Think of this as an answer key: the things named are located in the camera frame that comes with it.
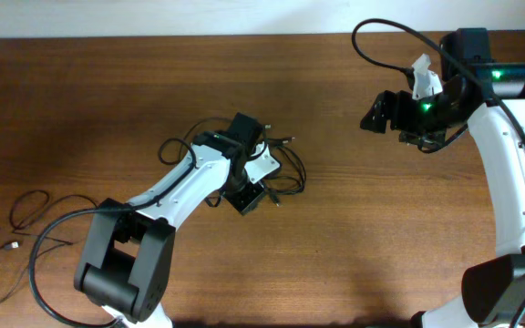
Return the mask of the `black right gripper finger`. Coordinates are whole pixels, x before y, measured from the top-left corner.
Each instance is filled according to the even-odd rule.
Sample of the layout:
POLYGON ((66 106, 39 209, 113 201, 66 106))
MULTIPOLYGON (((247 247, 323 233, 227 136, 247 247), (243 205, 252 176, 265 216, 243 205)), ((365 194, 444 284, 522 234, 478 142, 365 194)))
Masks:
POLYGON ((391 117, 395 112, 396 103, 396 93, 386 90, 376 97, 372 109, 377 117, 391 117))
POLYGON ((374 133, 385 134, 388 116, 381 111, 369 111, 360 121, 360 128, 374 133))

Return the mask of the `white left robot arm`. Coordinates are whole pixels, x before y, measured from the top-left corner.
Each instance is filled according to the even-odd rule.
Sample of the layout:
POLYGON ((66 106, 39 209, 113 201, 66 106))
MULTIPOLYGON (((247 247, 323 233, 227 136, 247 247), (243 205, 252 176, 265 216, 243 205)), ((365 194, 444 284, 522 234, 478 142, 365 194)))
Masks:
POLYGON ((260 122, 238 113, 225 130, 197 135, 146 192, 126 203, 104 200, 88 230, 75 289, 109 313, 114 327, 170 327, 160 302, 177 230, 215 191, 240 214, 257 206, 263 178, 280 167, 265 137, 260 122))

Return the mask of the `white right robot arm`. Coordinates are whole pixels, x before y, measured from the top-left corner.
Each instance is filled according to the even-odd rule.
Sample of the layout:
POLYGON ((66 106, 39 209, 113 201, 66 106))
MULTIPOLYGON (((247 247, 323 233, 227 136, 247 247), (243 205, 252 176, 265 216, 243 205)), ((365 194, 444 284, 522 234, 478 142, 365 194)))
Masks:
POLYGON ((460 294, 416 313, 413 327, 525 327, 525 64, 500 64, 484 28, 460 28, 434 44, 441 70, 421 56, 404 69, 406 91, 380 93, 364 130, 395 130, 425 154, 473 137, 495 214, 496 256, 468 268, 460 294))

